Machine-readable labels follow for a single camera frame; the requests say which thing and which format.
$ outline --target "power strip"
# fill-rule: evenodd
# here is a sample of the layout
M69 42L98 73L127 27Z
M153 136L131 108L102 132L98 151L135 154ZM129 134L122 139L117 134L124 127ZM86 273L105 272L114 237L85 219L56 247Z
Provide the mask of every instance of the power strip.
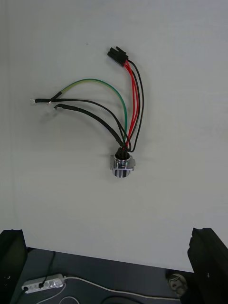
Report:
M44 287L39 288L39 284L43 283L44 279L45 277L41 277L39 279L26 281L21 288L24 289L27 287L28 290L25 293L31 294L37 291L63 287L64 278L61 274L48 276L45 280Z

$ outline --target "black wire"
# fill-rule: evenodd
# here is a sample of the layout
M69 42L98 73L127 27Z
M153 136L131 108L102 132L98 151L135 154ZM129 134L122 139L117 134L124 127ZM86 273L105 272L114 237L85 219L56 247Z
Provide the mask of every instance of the black wire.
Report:
M115 140L119 143L120 146L123 145L123 142L122 140L120 139L120 136L116 133L116 131L110 127L110 125L108 125L103 119L101 119L99 116L87 111L87 110L84 110L84 109L81 109L81 108L78 108L76 106L71 106L71 105L66 105L66 104L57 104L55 106L55 109L57 108L63 108L63 109L67 109L67 110L71 110L71 111L77 111L77 112L81 112L81 113L84 113L90 117L92 117L93 119L96 119L99 123L101 123L111 134L112 136L115 138Z
M139 120L139 116L140 116L140 109L141 109L141 100L140 100L140 91L139 91L139 84L138 84L138 80L137 80L137 77L135 75L135 73L132 71L132 74L134 76L134 79L135 79L135 83L136 83L136 87L137 87L137 91L138 91L138 97L139 97L139 112L138 112L138 115L137 115L137 118L136 118L136 122L135 122L135 125L134 125L134 128L133 128L133 131L132 131L132 134L130 136L130 139L132 138L134 132L135 132L135 129L137 127L137 124L138 124L138 120Z
M63 102L63 101L80 101L80 102L85 102L85 103L90 103L90 104L94 104L94 105L97 105L103 109L105 109L107 112L109 112L113 118L115 119L117 125L118 125L118 128L120 130L120 134L121 134L121 137L122 137L122 140L123 140L123 143L124 143L124 146L125 148L127 149L127 151L131 150L132 146L131 146L131 142L130 142L130 139L125 131L125 129L123 128L123 126L121 125L120 121L118 120L118 118L115 116L115 114L109 110L108 108L106 108L105 106L101 105L101 104L98 104L96 103L95 101L91 101L91 100L86 100L86 99L72 99L72 98L59 98L59 99L35 99L35 103L48 103L48 102L52 102L52 103L55 103L55 102ZM127 141L129 142L129 148L127 148L127 145L126 145L126 139Z
M46 281L48 275L50 274L50 271L51 271L51 268L52 268L52 265L53 265L55 256L56 256L56 252L53 251L53 256L52 256L51 261L50 261L50 263L49 263L48 270L47 270L47 272L46 272L46 276L45 276L43 282L42 282L42 283L39 283L39 288L43 288L43 287L44 287L44 283L45 283L45 281Z
M140 76L140 73L139 73L139 70L138 70L137 66L134 64L134 62L132 62L130 60L128 60L128 62L133 65L133 67L135 68L135 70L137 72L137 75L138 75L138 78L139 78L139 82L140 82L141 91L142 91L142 111L141 111L141 117L140 117L140 121L139 121L139 128L138 128L138 132L137 132L137 135L136 135L136 138L135 138L134 147L133 147L132 150L129 151L129 152L134 152L136 144L137 144L137 141L138 141L138 137L139 137L142 121L143 121L142 117L143 117L143 112L144 112L144 90L143 90L143 83L142 83L142 80L141 80L141 76Z

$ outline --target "green and yellow wire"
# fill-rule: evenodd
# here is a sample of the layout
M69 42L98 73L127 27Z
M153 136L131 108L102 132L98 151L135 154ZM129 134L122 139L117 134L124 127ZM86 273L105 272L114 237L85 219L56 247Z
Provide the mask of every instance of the green and yellow wire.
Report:
M103 85L107 86L108 88L112 89L116 93L116 95L119 97L119 99L120 99L120 101L121 101L121 103L123 105L123 111L124 111L124 129L125 129L125 132L127 132L127 109L126 109L125 102L124 102L122 96L120 95L120 93L113 86L111 86L110 84L106 83L105 81L102 81L102 80L99 80L99 79L94 79L94 78L81 79L81 80L75 81L75 82L71 83L70 85L66 86L63 90L61 90L61 93L65 93L69 89L71 89L72 87L74 87L76 85L79 85L80 83L83 83L83 82L98 82L98 83L103 84Z

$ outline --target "black connector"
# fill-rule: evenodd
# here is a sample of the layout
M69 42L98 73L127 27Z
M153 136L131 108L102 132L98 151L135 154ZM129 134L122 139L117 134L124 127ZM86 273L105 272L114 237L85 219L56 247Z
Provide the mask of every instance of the black connector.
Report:
M116 49L114 49L113 47L110 48L108 56L121 66L124 66L126 60L128 59L126 52L121 50L119 47L116 47Z
M130 158L129 153L126 151L125 147L119 147L115 154L115 157L119 160L125 161Z

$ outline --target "circular connector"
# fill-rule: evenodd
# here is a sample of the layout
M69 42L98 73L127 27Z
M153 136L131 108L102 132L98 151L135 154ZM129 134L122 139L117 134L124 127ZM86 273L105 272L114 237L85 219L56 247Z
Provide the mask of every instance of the circular connector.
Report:
M135 160L130 154L125 160L119 159L116 155L111 155L111 170L116 177L127 177L131 171L134 171Z

